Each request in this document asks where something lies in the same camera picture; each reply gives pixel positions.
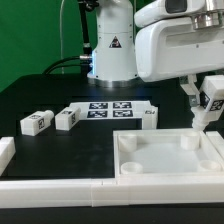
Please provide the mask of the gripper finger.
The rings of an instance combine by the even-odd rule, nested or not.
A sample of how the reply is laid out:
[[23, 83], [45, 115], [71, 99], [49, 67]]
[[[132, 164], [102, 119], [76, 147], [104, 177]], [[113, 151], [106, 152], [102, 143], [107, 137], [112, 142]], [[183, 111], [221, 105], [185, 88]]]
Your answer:
[[197, 82], [196, 75], [187, 75], [179, 78], [180, 86], [189, 97], [191, 106], [200, 105], [200, 92], [195, 83]]

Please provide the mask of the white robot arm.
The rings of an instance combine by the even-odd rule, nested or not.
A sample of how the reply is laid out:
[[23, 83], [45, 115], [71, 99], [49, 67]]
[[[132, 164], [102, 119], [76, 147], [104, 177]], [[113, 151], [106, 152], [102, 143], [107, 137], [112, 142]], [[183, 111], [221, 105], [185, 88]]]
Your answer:
[[96, 17], [93, 84], [179, 77], [196, 106], [195, 75], [224, 68], [224, 0], [154, 0], [138, 11], [129, 0], [99, 0]]

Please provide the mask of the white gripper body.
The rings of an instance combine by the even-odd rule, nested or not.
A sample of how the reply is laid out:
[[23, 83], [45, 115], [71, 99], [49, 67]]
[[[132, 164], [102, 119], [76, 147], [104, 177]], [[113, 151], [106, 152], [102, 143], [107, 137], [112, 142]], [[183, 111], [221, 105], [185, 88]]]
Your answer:
[[162, 20], [135, 40], [138, 75], [145, 82], [224, 68], [224, 27], [194, 30], [189, 17]]

